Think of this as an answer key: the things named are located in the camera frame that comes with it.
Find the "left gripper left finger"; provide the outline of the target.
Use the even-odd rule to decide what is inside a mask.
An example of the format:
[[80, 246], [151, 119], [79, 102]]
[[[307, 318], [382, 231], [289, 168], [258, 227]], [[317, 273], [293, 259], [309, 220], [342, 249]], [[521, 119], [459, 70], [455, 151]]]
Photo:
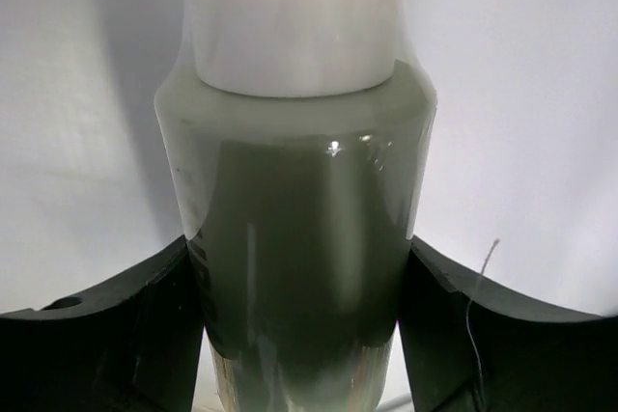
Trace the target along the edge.
[[204, 321], [184, 238], [40, 310], [1, 316], [4, 411], [188, 411]]

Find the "pale green cylindrical bottle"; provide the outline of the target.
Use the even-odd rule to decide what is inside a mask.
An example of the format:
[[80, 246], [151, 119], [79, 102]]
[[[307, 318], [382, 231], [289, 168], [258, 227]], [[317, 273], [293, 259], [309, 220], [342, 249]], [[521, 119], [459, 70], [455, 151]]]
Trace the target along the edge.
[[227, 411], [373, 411], [435, 90], [404, 0], [183, 0], [154, 108]]

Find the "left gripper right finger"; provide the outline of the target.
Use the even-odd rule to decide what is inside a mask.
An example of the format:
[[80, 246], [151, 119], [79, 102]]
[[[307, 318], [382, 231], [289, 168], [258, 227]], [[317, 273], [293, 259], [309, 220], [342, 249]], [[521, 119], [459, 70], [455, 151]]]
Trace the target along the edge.
[[399, 312], [417, 411], [614, 411], [617, 318], [532, 298], [411, 242]]

